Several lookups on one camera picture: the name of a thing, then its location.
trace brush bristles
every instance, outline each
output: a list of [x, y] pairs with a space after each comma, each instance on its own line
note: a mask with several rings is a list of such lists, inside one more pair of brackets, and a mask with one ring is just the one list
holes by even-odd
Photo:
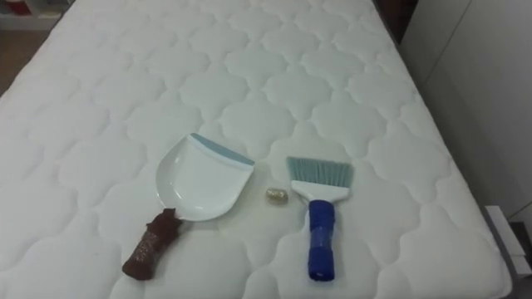
[[352, 166], [320, 159], [287, 157], [291, 180], [326, 184], [349, 188], [352, 182]]

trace brush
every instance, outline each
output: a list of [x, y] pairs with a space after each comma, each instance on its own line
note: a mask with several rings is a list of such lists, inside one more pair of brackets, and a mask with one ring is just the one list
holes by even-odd
[[320, 159], [287, 158], [293, 191], [309, 201], [310, 249], [308, 275], [318, 282], [334, 279], [331, 240], [334, 228], [333, 203], [349, 196], [352, 166]]

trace brush handle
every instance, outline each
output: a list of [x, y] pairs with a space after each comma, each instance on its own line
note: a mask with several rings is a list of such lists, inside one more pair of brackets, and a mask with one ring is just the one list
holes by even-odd
[[310, 250], [308, 275], [318, 282], [334, 279], [334, 257], [331, 241], [334, 229], [334, 206], [326, 200], [314, 199], [308, 205], [310, 217]]

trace wall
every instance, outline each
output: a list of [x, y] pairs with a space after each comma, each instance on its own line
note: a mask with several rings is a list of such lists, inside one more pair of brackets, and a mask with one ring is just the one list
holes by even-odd
[[532, 1], [419, 5], [401, 51], [427, 106], [477, 200], [532, 232]]

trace dustpan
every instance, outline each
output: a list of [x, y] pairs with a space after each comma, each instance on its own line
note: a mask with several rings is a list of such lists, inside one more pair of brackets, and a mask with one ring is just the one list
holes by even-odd
[[253, 170], [251, 159], [190, 134], [161, 160], [157, 195], [182, 220], [210, 220], [233, 207]]

